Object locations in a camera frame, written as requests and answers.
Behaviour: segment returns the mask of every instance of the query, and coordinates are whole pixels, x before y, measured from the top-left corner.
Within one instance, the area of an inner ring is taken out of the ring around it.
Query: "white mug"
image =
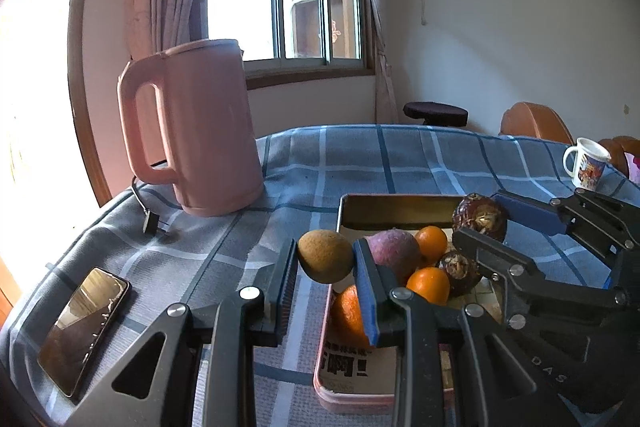
[[[602,145],[588,138],[578,138],[576,143],[578,145],[564,151],[564,170],[571,176],[571,181],[576,187],[595,190],[605,165],[611,161],[611,155]],[[575,164],[574,168],[569,170],[566,167],[566,159],[572,152],[575,152]]]

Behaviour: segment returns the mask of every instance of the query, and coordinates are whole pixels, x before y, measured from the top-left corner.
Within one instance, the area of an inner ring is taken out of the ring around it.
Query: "bolt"
[[[514,277],[519,277],[524,273],[524,266],[522,264],[514,264],[509,269],[509,273]]]
[[[255,286],[245,286],[240,290],[240,298],[244,299],[245,301],[252,301],[254,299],[257,299],[259,295],[260,290],[258,290],[258,288],[256,288]]]
[[[482,314],[484,314],[484,308],[482,308],[480,304],[468,304],[465,307],[465,313],[469,315],[469,317],[482,317]]]
[[[618,306],[624,306],[626,304],[626,295],[624,292],[616,292],[615,300]]]
[[[411,295],[413,294],[413,292],[411,290],[408,290],[407,288],[393,288],[391,290],[391,296],[395,297],[396,299],[400,299],[401,301],[406,301],[407,299],[411,298]]]
[[[185,306],[184,304],[175,303],[166,309],[166,314],[170,317],[181,317],[182,315],[184,315],[185,311],[187,311],[187,306]]]
[[[524,315],[515,314],[509,319],[509,325],[514,330],[521,330],[527,324],[527,319]]]

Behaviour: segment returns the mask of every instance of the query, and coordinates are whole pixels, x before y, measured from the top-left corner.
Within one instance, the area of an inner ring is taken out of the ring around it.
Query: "phone screen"
[[[49,331],[38,363],[68,397],[76,395],[92,352],[128,289],[125,280],[94,268]]]

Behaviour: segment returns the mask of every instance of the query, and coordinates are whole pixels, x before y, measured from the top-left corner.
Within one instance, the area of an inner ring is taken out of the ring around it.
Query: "white wall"
[[[348,76],[249,91],[255,136],[292,127],[374,123],[375,76]]]
[[[125,1],[86,0],[82,26],[87,104],[98,155],[114,195],[130,184],[132,176],[116,95],[118,76],[130,57]],[[303,125],[372,122],[373,85],[374,78],[370,76],[316,80],[251,92],[257,136]]]
[[[640,0],[425,0],[426,26],[420,0],[387,3],[399,110],[452,103],[495,134],[526,100],[574,137],[640,136]]]

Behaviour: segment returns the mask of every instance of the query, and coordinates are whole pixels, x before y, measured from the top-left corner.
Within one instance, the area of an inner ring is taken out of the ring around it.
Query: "blue gripper pad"
[[[548,203],[503,190],[499,190],[491,198],[505,208],[511,221],[520,223],[528,229],[537,230],[549,236],[566,233],[567,224],[562,222],[558,212]]]
[[[391,289],[398,286],[396,276],[388,267],[375,264],[366,239],[353,243],[353,254],[353,276],[369,343],[376,347],[395,346],[397,333],[403,329],[388,298]]]

